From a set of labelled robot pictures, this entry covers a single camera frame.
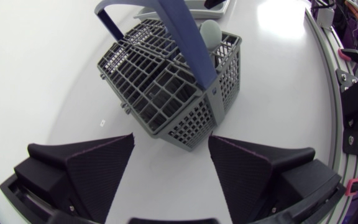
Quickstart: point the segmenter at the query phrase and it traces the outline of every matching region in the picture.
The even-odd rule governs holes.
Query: pink clip
[[[357,182],[358,182],[358,178],[349,180],[349,182],[347,183],[346,192],[345,192],[346,196],[353,196],[353,195],[357,194],[357,191],[352,192],[352,185]]]
[[[352,60],[349,56],[342,53],[342,49],[338,49],[338,55],[339,55],[339,57],[341,57],[343,60],[345,60],[347,62],[350,62]]]

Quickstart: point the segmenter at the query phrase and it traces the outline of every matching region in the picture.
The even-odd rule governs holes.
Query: screw
[[[354,142],[354,137],[349,136],[349,145],[353,145],[353,142]]]

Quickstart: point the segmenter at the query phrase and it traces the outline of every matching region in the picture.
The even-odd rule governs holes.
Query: basket handle
[[[175,40],[180,52],[190,66],[197,83],[208,89],[216,79],[216,71],[209,57],[204,40],[184,0],[103,0],[95,14],[118,41],[124,34],[111,20],[104,8],[111,4],[131,4],[153,8]]]

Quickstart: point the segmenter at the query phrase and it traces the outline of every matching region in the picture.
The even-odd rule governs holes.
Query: white tray
[[[219,19],[226,12],[230,0],[226,0],[212,9],[204,7],[205,0],[185,0],[185,2],[194,19]],[[159,17],[154,9],[145,7],[134,18],[143,21],[145,19],[158,19]]]

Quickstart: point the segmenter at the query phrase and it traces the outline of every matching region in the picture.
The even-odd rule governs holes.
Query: gray plastic basket
[[[217,76],[205,90],[160,20],[146,19],[124,34],[98,68],[149,135],[191,151],[223,120],[239,92],[240,43],[223,32],[211,53]]]

